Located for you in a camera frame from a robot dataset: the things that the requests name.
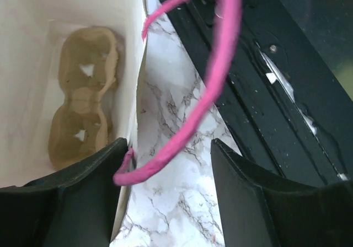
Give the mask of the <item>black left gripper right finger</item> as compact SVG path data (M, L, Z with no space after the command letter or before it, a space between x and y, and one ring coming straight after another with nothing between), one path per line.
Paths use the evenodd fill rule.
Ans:
M312 187L275 175L220 139L211 161L226 246L352 246L352 182Z

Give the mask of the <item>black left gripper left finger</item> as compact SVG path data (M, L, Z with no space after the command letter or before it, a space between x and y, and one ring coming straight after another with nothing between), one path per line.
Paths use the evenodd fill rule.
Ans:
M127 152L118 138L82 161L22 187L1 189L1 246L109 246L127 212L113 183Z

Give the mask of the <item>single brown cup carrier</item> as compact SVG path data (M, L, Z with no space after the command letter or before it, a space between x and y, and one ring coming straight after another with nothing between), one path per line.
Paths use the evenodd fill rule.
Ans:
M117 87L116 47L114 33L98 26L79 29L63 43L57 77L65 98L52 119L48 143L56 170L109 144L112 121L103 112L102 99Z

